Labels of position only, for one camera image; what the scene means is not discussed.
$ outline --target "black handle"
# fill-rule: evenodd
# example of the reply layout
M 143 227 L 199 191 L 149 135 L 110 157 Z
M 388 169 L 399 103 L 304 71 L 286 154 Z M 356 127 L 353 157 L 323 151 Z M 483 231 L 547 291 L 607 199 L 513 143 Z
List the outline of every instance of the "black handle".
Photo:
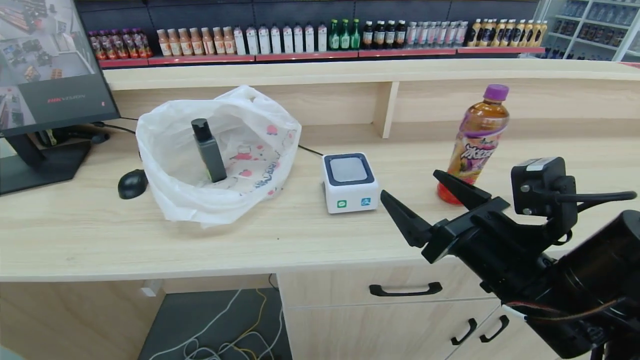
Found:
M 509 325 L 509 318 L 506 315 L 502 315 L 500 316 L 498 319 L 500 319 L 500 329 L 498 329 L 498 331 L 491 335 L 490 338 L 487 338 L 484 334 L 480 335 L 480 341 L 483 343 L 488 343 L 489 341 L 495 339 L 498 335 L 500 335 L 500 333 L 507 328 L 507 326 Z
M 427 291 L 419 291 L 417 293 L 387 293 L 382 289 L 382 285 L 369 285 L 369 293 L 379 297 L 402 297 L 402 296 L 423 296 L 433 295 L 442 291 L 442 285 L 439 282 L 430 282 L 427 284 Z
M 468 320 L 468 322 L 469 322 L 469 331 L 467 331 L 467 333 L 460 340 L 456 339 L 455 337 L 451 338 L 452 345 L 458 346 L 462 344 L 463 341 L 465 341 L 469 336 L 471 336 L 471 334 L 473 334 L 474 331 L 476 331 L 476 328 L 478 327 L 478 323 L 476 322 L 476 319 L 471 318 Z

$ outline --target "bottle cap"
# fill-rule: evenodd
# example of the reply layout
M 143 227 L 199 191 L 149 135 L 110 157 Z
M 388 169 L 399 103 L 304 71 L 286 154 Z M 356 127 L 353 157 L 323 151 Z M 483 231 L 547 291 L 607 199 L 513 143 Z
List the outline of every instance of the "bottle cap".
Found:
M 207 119 L 200 118 L 192 120 L 191 127 L 193 128 L 193 134 L 199 142 L 207 141 L 213 137 Z
M 484 98 L 496 101 L 505 101 L 509 94 L 509 87 L 500 84 L 490 84 L 484 91 Z

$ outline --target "hikvision logo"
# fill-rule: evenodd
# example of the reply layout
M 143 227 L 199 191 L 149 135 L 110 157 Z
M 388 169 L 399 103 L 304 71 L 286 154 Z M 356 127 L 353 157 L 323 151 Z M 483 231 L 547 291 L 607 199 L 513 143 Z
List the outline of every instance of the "hikvision logo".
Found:
M 84 99 L 85 97 L 86 97 L 86 95 L 71 95 L 71 96 L 65 96 L 65 97 L 53 97 L 51 99 L 48 99 L 47 102 L 61 102 L 61 101 L 67 101 L 67 100 Z

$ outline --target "white plastic bag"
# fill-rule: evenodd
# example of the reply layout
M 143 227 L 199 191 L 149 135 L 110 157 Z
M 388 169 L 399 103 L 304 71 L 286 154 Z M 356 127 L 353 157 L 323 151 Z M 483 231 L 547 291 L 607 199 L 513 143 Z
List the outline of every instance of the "white plastic bag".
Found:
M 227 178 L 211 183 L 191 121 L 205 118 L 218 141 Z M 298 148 L 300 123 L 269 97 L 240 86 L 213 100 L 166 102 L 138 121 L 140 156 L 164 217 L 230 224 L 276 195 Z

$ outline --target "black mouse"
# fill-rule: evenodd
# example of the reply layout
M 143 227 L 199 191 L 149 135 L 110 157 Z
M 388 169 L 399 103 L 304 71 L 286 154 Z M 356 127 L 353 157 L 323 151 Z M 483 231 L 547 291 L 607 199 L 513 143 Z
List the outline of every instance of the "black mouse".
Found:
M 124 174 L 118 182 L 118 195 L 121 199 L 133 199 L 142 195 L 149 181 L 144 170 L 136 169 Z

